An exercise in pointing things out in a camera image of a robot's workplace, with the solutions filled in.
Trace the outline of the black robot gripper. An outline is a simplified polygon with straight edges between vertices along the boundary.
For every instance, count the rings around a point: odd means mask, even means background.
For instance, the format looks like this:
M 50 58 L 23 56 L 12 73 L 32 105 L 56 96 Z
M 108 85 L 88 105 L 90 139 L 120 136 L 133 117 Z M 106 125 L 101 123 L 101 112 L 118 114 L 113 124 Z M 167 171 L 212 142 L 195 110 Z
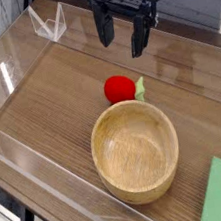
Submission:
M 113 15 L 133 18 L 131 36 L 132 57 L 138 58 L 148 45 L 150 27 L 158 25 L 157 2 L 159 0 L 90 0 L 94 22 L 103 46 L 114 40 Z

